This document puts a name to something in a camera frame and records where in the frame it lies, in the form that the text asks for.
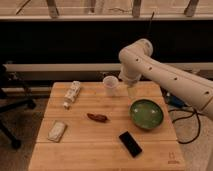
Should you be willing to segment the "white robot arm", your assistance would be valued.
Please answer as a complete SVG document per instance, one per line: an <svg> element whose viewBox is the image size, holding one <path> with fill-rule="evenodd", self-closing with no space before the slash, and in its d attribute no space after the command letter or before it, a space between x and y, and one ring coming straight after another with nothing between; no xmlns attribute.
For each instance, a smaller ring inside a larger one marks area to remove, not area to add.
<svg viewBox="0 0 213 171"><path fill-rule="evenodd" d="M160 63L151 58L153 46L139 39L119 52L119 78L133 86L142 76L148 78L213 121L213 81Z"/></svg>

